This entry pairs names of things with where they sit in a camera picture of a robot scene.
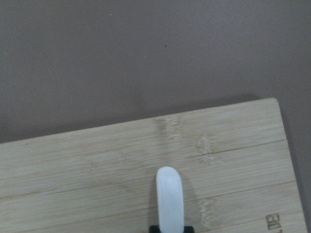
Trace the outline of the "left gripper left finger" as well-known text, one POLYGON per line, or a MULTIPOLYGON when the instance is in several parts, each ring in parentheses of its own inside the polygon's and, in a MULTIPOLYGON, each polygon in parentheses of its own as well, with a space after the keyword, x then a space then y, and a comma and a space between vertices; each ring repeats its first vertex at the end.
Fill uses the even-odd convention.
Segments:
POLYGON ((149 227, 148 233, 160 233, 160 228, 158 225, 151 225, 149 227))

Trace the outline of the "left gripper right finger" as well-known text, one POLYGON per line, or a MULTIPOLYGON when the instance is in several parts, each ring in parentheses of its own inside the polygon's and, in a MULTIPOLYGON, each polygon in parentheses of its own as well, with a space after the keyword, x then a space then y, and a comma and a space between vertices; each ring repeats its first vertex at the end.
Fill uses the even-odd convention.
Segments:
POLYGON ((192 226, 185 226, 184 233, 194 233, 194 228, 192 226))

